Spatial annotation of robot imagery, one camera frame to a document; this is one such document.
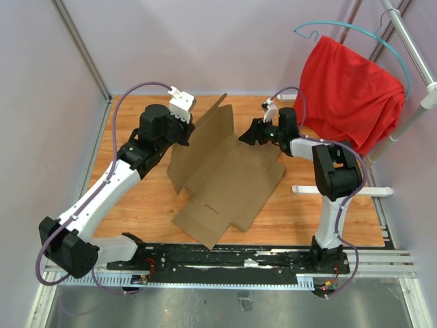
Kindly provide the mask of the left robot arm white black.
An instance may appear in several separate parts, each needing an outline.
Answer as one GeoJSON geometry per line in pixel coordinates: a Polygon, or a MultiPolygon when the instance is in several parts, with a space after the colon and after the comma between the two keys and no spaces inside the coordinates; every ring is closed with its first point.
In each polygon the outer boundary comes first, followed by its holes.
{"type": "Polygon", "coordinates": [[[38,229],[42,243],[39,257],[46,256],[68,276],[82,278],[96,265],[123,262],[141,269],[146,253],[132,234],[94,238],[93,233],[120,198],[155,167],[173,144],[188,145],[195,126],[190,105],[149,105],[139,127],[119,149],[115,160],[91,189],[58,218],[45,217],[38,229]]]}

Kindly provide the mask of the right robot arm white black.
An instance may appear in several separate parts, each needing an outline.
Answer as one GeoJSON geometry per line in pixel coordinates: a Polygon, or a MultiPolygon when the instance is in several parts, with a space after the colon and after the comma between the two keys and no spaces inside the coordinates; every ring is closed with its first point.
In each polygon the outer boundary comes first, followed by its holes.
{"type": "Polygon", "coordinates": [[[293,108],[279,109],[279,123],[254,118],[239,140],[254,146],[268,142],[290,157],[313,163],[315,184],[322,196],[322,213],[317,232],[312,237],[308,261],[316,273],[349,273],[343,246],[343,225],[352,198],[365,185],[361,158],[346,142],[326,141],[299,134],[297,115],[293,108]]]}

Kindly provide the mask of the brown cardboard box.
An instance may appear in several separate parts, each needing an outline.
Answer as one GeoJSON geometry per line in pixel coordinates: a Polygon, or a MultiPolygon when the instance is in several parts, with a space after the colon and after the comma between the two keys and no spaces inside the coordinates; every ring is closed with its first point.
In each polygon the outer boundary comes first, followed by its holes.
{"type": "Polygon", "coordinates": [[[229,226],[246,232],[285,172],[276,146],[238,139],[233,108],[224,99],[196,121],[188,146],[172,147],[167,168],[175,192],[189,195],[173,223],[208,249],[229,226]]]}

